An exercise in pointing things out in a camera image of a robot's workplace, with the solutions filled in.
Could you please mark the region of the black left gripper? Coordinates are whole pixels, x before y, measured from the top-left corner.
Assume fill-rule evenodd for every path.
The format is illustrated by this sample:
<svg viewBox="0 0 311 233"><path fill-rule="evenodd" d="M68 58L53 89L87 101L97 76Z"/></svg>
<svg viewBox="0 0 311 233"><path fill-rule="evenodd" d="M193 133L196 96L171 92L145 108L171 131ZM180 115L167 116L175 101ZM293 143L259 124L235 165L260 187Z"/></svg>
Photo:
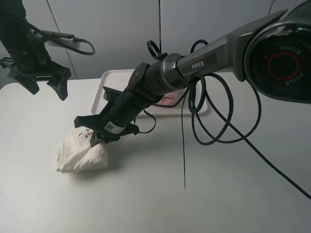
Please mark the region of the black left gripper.
<svg viewBox="0 0 311 233"><path fill-rule="evenodd" d="M38 81L46 81L60 100L68 97L69 68L52 61L45 39L32 31L1 31L0 41L9 53L0 60L2 68L10 69L8 78L14 79L31 94L39 91Z"/></svg>

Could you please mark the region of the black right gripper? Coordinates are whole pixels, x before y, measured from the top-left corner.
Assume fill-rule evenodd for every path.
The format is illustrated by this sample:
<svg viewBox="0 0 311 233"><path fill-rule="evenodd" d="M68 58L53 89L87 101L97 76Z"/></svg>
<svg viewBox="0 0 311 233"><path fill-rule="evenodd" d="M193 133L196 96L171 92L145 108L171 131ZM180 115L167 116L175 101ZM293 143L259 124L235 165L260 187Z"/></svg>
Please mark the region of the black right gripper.
<svg viewBox="0 0 311 233"><path fill-rule="evenodd" d="M77 116L74 120L75 128L93 130L91 147L102 142L118 141L128 134L139 134L139 127L133 124L134 119L156 102L156 96L142 87L125 88L122 92L108 87L104 90L108 103L102 111L98 115Z"/></svg>

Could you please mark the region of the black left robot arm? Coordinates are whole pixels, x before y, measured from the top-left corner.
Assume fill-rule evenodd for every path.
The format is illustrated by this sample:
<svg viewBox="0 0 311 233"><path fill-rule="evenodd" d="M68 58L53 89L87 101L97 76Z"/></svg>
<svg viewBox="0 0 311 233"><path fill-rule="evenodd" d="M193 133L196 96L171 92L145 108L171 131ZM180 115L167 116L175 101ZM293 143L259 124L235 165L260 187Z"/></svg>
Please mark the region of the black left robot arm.
<svg viewBox="0 0 311 233"><path fill-rule="evenodd" d="M60 100L67 98L71 71L51 60L45 48L47 39L31 28L22 1L0 2L0 41L9 53L0 60L1 67L10 70L8 78L33 95L39 91L37 83L46 81Z"/></svg>

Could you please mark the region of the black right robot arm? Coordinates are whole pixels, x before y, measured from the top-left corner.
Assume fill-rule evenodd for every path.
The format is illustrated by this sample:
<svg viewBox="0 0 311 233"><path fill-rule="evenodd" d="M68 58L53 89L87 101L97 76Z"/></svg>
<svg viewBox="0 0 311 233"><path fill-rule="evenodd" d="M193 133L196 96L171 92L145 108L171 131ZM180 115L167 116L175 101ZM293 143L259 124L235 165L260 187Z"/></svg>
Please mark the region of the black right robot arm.
<svg viewBox="0 0 311 233"><path fill-rule="evenodd" d="M152 65L141 63L123 91L105 90L107 104L98 115L78 116L74 126L93 130L93 145L137 134L132 121L141 111L197 76L225 68L270 98L310 103L310 1L242 26L187 56L162 54Z"/></svg>

